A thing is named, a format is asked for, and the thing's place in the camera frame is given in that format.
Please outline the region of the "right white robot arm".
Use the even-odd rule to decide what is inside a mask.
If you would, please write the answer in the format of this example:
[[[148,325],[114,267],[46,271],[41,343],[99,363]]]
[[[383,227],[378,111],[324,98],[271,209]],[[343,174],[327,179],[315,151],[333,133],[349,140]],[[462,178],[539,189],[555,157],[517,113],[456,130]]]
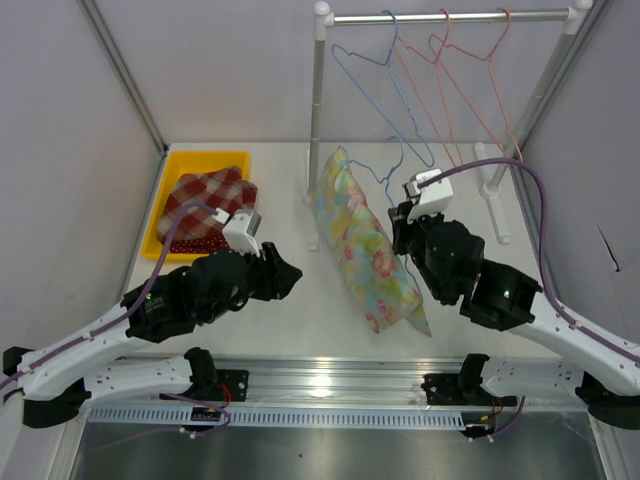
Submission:
[[[432,298],[456,306],[471,323],[535,342],[555,362],[467,355],[456,375],[428,374],[422,385],[435,405],[513,406],[525,398],[577,401],[597,420],[639,427],[639,349],[550,300],[534,278],[484,257],[485,242],[443,214],[414,216],[410,201],[388,210],[393,250],[417,267]]]

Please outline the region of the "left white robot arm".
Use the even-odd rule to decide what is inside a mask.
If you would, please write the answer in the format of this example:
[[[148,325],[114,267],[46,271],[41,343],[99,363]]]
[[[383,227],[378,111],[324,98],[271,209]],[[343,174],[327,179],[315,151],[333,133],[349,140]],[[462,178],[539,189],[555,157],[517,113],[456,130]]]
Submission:
[[[128,292],[100,318],[40,350],[11,347],[3,372],[21,396],[18,423],[44,429],[76,418],[94,405],[158,395],[198,401],[223,396],[209,351],[193,347],[157,363],[125,361],[128,354],[193,333],[249,301],[282,300],[302,278],[276,246],[259,254],[220,250]]]

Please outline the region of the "pastel floral skirt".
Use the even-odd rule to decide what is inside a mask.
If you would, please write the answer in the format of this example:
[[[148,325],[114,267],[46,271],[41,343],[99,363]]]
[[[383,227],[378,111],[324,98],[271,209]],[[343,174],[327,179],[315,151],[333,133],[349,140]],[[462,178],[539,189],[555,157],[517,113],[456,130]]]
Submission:
[[[371,330],[379,334],[406,320],[429,337],[431,329],[419,289],[410,284],[344,150],[337,149],[328,157],[311,199],[311,210],[344,284]]]

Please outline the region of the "red plaid skirt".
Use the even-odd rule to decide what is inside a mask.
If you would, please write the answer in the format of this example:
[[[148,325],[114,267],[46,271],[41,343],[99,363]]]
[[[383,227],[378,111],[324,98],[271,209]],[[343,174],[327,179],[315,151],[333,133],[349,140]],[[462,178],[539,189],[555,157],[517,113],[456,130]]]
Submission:
[[[258,187],[242,177],[238,167],[207,173],[185,173],[175,183],[156,227],[156,238],[164,244],[174,221],[188,203],[199,202],[234,215],[239,209],[253,209]],[[179,224],[172,244],[178,248],[200,241],[222,239],[223,226],[204,209],[190,209]]]

